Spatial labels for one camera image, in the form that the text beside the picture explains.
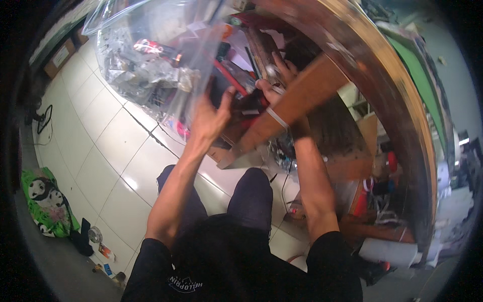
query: person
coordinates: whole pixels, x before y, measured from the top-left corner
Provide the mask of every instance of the person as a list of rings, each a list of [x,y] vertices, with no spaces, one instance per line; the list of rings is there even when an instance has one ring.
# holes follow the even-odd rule
[[[280,59],[286,83],[295,66]],[[266,99],[279,95],[258,80]],[[193,182],[211,144],[230,119],[229,87],[218,110],[209,89],[199,99],[191,137],[176,165],[159,176],[141,251],[123,301],[362,301],[349,247],[339,232],[335,194],[306,117],[292,125],[302,204],[311,248],[307,273],[270,253],[273,192],[264,172],[250,168],[239,180],[227,213],[207,217]]]

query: green mat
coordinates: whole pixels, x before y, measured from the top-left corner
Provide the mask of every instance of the green mat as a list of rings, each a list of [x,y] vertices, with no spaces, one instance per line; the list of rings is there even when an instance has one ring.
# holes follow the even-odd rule
[[[427,79],[426,73],[421,66],[421,63],[419,62],[416,55],[409,49],[407,49],[404,45],[390,37],[387,37],[387,39],[406,64],[408,72],[411,75],[411,78],[416,85],[416,88],[418,89],[419,95],[421,96],[421,99],[426,105],[429,114],[433,118],[434,125],[436,126],[436,131],[438,132],[438,135],[440,137],[441,146],[443,147],[443,150],[446,150],[446,135],[441,120],[440,109],[437,104],[437,100],[433,94],[431,84]]]
[[[66,197],[57,187],[57,180],[47,167],[22,171],[22,188],[28,211],[40,232],[48,237],[69,236],[72,217],[74,230],[80,225],[67,206]]]

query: white tile floor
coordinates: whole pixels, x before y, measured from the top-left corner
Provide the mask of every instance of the white tile floor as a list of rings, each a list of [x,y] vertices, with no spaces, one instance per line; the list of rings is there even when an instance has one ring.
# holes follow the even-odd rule
[[[107,260],[97,251],[99,245],[91,243],[96,251],[91,256],[93,261],[108,263],[114,274],[122,271],[129,276],[157,197],[156,178],[164,167],[177,162],[184,142],[114,92],[101,78],[91,43],[70,58],[47,88],[40,110],[54,106],[53,135],[47,145],[36,146],[37,159],[40,166],[54,173],[76,218],[97,226],[103,243],[115,254],[115,261]],[[35,141],[49,142],[50,127],[39,136],[36,127],[33,125]],[[263,161],[257,153],[241,158],[236,168],[229,170],[218,169],[206,156],[195,188],[207,213],[226,212],[236,183],[247,168],[261,166]],[[285,175],[279,174],[271,185],[270,250],[287,260],[306,252],[309,242],[304,232],[283,222],[284,180]],[[285,201],[291,201],[298,189],[298,184],[288,178]]]

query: dark pants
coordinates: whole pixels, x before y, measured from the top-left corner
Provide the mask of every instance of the dark pants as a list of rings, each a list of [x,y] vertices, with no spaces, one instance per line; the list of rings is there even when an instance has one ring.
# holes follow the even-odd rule
[[[174,165],[167,166],[157,178],[158,194],[164,186]],[[185,210],[177,237],[187,229],[208,218],[204,205],[194,187],[186,201]],[[271,226],[273,192],[265,173],[258,168],[249,168],[238,181],[228,205],[227,214],[234,216],[233,222],[245,227],[262,230],[268,235]]]

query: hand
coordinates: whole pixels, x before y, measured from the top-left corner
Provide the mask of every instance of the hand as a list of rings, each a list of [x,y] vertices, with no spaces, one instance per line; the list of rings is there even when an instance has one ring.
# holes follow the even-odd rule
[[[236,93],[235,87],[228,87],[221,97],[220,107],[216,110],[210,100],[211,86],[210,81],[205,93],[198,99],[191,123],[191,136],[186,144],[187,148],[196,150],[203,155],[208,152],[230,120],[230,104]]]
[[[295,80],[298,75],[297,67],[289,60],[285,60],[284,63],[274,53],[272,53],[272,55],[275,64],[277,65],[277,68],[282,74],[284,82],[288,86],[291,82]],[[255,86],[263,91],[263,95],[265,96],[267,101],[269,101],[270,105],[276,104],[280,99],[281,95],[273,91],[272,85],[270,85],[267,80],[258,80],[257,82],[255,82]],[[306,116],[302,116],[301,118],[299,118],[294,124],[290,126],[290,129],[292,131],[292,137],[294,141],[303,137],[310,137],[311,135],[309,120]]]
[[[272,56],[273,56],[273,60],[275,61],[275,64],[277,65],[277,68],[282,74],[282,78],[285,84],[288,87],[290,83],[293,82],[293,80],[295,80],[295,78],[298,75],[297,67],[289,60],[285,60],[285,62],[283,62],[274,53],[272,53]],[[263,91],[263,95],[271,105],[276,104],[276,102],[278,102],[278,100],[280,99],[280,94],[273,91],[272,85],[267,80],[265,79],[257,80],[255,82],[255,86],[258,89]]]

